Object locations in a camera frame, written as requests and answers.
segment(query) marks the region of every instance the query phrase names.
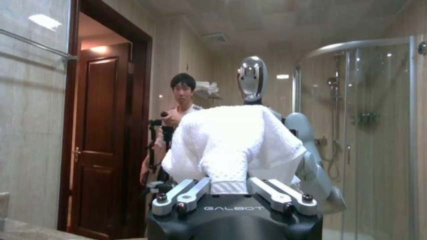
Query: marble countertop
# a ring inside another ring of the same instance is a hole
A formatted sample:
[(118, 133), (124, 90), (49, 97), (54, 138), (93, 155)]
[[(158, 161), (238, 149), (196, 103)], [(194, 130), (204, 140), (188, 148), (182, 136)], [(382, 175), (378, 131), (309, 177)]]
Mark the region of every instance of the marble countertop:
[(0, 240), (83, 240), (90, 239), (67, 232), (47, 229), (33, 224), (11, 219), (3, 221), (3, 229), (0, 231)]

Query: logo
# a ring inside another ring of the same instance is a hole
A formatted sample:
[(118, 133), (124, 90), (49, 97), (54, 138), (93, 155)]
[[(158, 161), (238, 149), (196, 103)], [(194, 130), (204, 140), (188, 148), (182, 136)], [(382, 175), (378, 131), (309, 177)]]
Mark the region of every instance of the logo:
[(234, 207), (205, 206), (202, 208), (204, 211), (254, 211), (261, 209), (264, 209), (262, 206), (234, 206)]

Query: folded towel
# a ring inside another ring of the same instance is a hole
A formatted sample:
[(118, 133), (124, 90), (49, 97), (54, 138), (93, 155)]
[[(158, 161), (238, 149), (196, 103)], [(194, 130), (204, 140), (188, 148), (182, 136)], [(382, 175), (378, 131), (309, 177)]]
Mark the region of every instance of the folded towel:
[(289, 185), (305, 151), (266, 107), (220, 106), (181, 118), (161, 166), (177, 182), (209, 176), (212, 194), (245, 194), (246, 172)]
[(205, 91), (209, 95), (218, 92), (218, 87), (216, 82), (209, 83), (208, 81), (196, 81), (194, 82), (194, 91)]

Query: silver robot head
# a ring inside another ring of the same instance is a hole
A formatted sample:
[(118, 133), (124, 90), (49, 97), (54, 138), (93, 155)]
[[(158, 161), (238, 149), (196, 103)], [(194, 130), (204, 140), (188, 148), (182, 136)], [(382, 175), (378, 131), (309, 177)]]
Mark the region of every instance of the silver robot head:
[(268, 75), (265, 63), (257, 56), (242, 59), (236, 80), (244, 103), (260, 102), (266, 89)]

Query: ceiling vent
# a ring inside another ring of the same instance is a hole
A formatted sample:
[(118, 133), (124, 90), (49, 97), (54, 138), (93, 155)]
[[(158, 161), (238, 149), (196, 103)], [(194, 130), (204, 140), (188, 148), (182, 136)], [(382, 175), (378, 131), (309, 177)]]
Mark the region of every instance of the ceiling vent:
[(212, 43), (224, 44), (228, 42), (225, 34), (222, 32), (214, 32), (214, 33), (205, 34), (201, 36), (201, 38)]

